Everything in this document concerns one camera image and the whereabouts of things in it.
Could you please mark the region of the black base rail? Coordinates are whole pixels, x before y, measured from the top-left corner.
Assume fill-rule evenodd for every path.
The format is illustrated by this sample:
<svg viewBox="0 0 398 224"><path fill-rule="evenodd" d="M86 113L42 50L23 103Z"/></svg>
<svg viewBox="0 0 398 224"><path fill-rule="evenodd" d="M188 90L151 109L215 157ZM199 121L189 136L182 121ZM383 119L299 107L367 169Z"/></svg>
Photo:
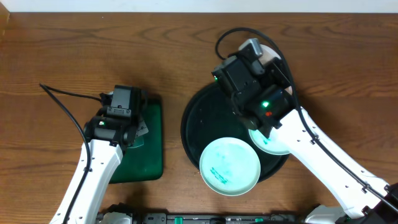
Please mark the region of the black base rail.
<svg viewBox="0 0 398 224"><path fill-rule="evenodd" d="M130 217L125 214L107 213L99 216L96 223L137 223L137 224L259 224L259 223L303 223L295 215L206 215L147 213Z"/></svg>

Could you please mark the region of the green sponge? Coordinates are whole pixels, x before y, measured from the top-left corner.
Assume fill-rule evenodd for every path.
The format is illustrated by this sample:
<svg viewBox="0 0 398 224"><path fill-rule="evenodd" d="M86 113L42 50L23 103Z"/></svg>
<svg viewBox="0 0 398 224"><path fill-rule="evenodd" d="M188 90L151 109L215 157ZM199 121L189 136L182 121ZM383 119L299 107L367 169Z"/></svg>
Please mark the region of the green sponge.
<svg viewBox="0 0 398 224"><path fill-rule="evenodd" d="M134 143L129 146L129 148L137 148L144 145L144 137L138 136L135 138Z"/></svg>

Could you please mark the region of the light green plate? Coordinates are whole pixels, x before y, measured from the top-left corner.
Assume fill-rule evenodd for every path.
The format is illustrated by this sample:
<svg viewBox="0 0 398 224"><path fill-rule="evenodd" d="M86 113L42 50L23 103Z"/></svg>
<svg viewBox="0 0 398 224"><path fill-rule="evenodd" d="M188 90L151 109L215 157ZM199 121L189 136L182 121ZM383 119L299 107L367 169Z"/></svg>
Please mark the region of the light green plate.
<svg viewBox="0 0 398 224"><path fill-rule="evenodd" d="M263 136L259 130L249 129L248 133L249 137L251 138L251 141L260 150L268 154L277 155L277 156L290 154L289 147L279 139L274 129L272 129L272 131L270 132L270 136L268 138Z"/></svg>
<svg viewBox="0 0 398 224"><path fill-rule="evenodd" d="M231 137L210 142L200 156L199 167L205 184L229 197L249 192L261 174L255 150L248 143Z"/></svg>

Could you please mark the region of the white plate with green smear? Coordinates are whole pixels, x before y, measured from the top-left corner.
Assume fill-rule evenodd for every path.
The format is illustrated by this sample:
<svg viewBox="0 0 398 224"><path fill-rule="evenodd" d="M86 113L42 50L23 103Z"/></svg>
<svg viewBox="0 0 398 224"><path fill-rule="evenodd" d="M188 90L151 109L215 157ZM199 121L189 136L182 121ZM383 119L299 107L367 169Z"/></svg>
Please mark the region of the white plate with green smear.
<svg viewBox="0 0 398 224"><path fill-rule="evenodd" d="M263 56L259 59L259 61L262 63L262 65L264 65L268 61L271 61L275 57L281 59L280 55L274 49L272 49L272 48L270 48L270 47L268 47L266 45L261 45L261 49L263 51ZM284 89L284 90L287 93L289 93L290 95L293 95L291 86L286 88L286 89Z"/></svg>

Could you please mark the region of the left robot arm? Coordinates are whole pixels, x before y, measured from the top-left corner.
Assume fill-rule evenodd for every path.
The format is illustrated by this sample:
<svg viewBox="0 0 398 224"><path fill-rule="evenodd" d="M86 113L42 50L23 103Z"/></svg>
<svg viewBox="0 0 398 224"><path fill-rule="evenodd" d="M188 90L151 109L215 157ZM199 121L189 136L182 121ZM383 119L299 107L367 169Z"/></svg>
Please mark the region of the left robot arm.
<svg viewBox="0 0 398 224"><path fill-rule="evenodd" d="M126 149L135 142L146 91L116 85L111 93L97 98L101 108L84 125L76 171L52 223L95 223L107 186Z"/></svg>

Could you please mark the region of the light green plate front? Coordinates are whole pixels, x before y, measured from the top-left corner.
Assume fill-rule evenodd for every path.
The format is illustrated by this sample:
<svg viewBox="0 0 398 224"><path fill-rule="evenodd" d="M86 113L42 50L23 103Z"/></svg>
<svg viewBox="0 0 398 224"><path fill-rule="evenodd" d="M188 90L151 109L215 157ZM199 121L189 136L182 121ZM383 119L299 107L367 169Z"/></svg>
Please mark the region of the light green plate front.
<svg viewBox="0 0 398 224"><path fill-rule="evenodd" d="M199 167L205 184L229 197L249 192L261 174L255 150L248 143L231 137L210 142L200 156Z"/></svg>

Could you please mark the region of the green rectangular tray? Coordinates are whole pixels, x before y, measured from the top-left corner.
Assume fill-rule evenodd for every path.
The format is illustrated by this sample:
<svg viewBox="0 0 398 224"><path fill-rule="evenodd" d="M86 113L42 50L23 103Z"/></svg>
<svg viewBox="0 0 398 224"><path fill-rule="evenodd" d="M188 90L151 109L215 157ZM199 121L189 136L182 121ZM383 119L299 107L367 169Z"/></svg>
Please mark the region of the green rectangular tray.
<svg viewBox="0 0 398 224"><path fill-rule="evenodd" d="M111 184L155 180L163 174L162 103L150 99L142 112L149 132L144 145L128 148L120 165L115 170Z"/></svg>

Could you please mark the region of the round black serving tray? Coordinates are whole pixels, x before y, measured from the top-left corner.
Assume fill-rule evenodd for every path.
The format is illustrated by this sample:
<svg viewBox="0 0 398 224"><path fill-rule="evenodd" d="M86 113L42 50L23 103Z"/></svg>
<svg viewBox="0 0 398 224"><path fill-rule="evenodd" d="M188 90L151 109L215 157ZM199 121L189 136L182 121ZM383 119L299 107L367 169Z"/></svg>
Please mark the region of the round black serving tray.
<svg viewBox="0 0 398 224"><path fill-rule="evenodd" d="M182 116L180 134L185 153L196 168L199 168L204 148L225 137L240 139L255 150L261 163L260 182L276 174L289 158L288 155L268 154L253 143L248 129L233 114L229 99L215 83L201 89L189 101Z"/></svg>

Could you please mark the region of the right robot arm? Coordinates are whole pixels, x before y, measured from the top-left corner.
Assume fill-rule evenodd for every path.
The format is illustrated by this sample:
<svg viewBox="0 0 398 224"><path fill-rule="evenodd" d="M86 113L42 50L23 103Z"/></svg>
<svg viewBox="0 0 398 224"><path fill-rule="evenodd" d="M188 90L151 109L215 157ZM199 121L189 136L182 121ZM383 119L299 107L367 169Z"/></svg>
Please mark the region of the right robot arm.
<svg viewBox="0 0 398 224"><path fill-rule="evenodd" d="M397 185L376 177L331 140L301 107L285 58L233 56L212 72L244 125L275 134L337 199L331 223L397 223Z"/></svg>

